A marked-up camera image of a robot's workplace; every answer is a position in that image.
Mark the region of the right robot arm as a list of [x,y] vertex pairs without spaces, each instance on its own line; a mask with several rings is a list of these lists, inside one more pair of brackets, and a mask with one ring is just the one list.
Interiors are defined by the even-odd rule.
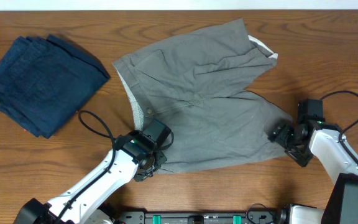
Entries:
[[318,158],[334,184],[324,209],[291,204],[278,214],[277,223],[358,223],[358,156],[337,126],[312,121],[293,128],[282,123],[268,140],[302,167]]

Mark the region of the folded navy blue garment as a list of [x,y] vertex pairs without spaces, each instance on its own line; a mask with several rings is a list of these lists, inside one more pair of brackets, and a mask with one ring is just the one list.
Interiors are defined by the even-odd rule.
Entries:
[[50,138],[109,78],[99,60],[54,35],[18,37],[0,60],[0,111]]

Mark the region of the grey shorts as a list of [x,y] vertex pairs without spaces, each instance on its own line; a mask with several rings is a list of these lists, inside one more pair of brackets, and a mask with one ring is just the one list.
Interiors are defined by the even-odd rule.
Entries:
[[135,128],[157,119],[173,131],[160,173],[176,174],[284,156],[268,135],[291,116],[247,91],[277,59],[238,19],[161,40],[113,65]]

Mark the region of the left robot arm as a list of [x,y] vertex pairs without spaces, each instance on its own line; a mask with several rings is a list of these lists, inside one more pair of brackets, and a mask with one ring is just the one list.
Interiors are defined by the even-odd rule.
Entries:
[[132,131],[113,139],[104,160],[65,193],[41,203],[33,198],[20,210],[14,224],[86,223],[117,189],[134,179],[141,182],[167,160],[163,151],[173,142],[170,129]]

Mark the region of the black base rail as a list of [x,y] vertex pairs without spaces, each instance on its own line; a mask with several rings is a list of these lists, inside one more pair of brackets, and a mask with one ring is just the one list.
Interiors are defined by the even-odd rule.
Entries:
[[274,224],[288,223],[289,209],[273,210],[262,204],[252,205],[243,213],[117,212],[102,205],[85,221],[86,224]]

